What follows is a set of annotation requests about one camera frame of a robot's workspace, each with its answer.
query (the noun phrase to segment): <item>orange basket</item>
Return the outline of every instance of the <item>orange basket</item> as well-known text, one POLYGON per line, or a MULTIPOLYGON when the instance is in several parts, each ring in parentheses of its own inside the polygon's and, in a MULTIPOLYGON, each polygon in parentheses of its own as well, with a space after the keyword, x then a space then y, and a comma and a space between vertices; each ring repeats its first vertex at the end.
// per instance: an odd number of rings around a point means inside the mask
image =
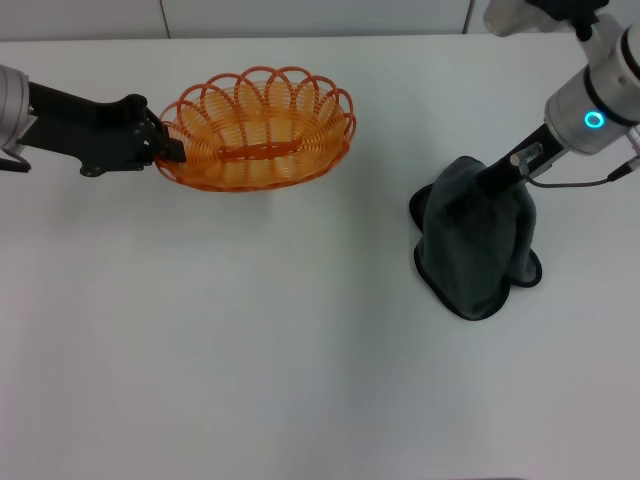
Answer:
POLYGON ((320 177, 346 155, 356 129, 349 94, 298 67, 217 75, 188 88, 160 118, 187 157, 184 163, 156 158, 160 173, 215 192, 267 190, 320 177))

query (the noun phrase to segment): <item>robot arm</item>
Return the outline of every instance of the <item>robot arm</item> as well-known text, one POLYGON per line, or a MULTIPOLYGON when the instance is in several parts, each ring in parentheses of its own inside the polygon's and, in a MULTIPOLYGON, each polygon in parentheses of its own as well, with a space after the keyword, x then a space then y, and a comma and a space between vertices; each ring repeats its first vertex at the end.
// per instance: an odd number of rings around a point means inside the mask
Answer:
MULTIPOLYGON (((519 154, 531 177, 568 152, 594 155, 625 135, 640 155, 640 26, 624 30, 611 16, 597 16, 595 10, 607 3, 492 0, 485 15, 492 32, 507 36, 529 28, 549 31, 569 22, 588 65, 547 101, 544 125, 478 177, 486 193, 496 195, 523 179, 519 154), (534 145, 534 157, 522 154, 534 145)), ((630 173, 638 163, 627 162, 614 177, 630 173)))
POLYGON ((12 159, 0 159, 0 170, 28 172, 31 166, 20 157, 24 146, 76 157, 86 177, 142 170, 157 155, 186 160, 182 142, 169 138, 143 96, 95 103, 0 65, 0 148, 12 159))

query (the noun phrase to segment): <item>fabric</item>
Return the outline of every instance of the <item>fabric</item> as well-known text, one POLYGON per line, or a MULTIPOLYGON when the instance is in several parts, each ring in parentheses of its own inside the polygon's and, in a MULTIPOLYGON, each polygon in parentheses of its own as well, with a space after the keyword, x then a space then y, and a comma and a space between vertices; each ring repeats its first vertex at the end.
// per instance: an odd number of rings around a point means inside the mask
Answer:
POLYGON ((511 285, 530 288, 542 278, 531 250, 536 208, 524 185, 495 198, 475 177, 486 167, 460 157, 409 204, 423 233, 414 251, 420 276, 456 315, 483 320, 502 308, 511 285))

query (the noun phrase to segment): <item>white table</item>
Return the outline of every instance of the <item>white table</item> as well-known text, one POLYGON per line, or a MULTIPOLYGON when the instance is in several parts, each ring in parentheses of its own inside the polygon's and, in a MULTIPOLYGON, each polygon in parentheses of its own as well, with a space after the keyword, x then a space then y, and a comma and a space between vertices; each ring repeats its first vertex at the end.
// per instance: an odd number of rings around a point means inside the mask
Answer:
POLYGON ((358 116, 343 164, 271 193, 87 179, 35 149, 0 176, 3 480, 640 474, 640 176, 533 189, 544 279, 484 322, 411 261, 411 195, 542 123, 585 63, 570 35, 1 44, 0 63, 156 111, 215 73, 302 65, 358 116))

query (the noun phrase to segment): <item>blue led ring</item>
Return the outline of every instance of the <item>blue led ring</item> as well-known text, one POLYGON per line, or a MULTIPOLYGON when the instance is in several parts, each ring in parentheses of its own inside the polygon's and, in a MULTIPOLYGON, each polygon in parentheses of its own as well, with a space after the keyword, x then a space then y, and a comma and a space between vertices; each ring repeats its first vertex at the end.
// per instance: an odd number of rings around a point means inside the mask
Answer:
POLYGON ((586 123, 589 128, 602 128, 604 127, 604 115, 600 112, 589 112, 584 116, 584 123, 586 123))

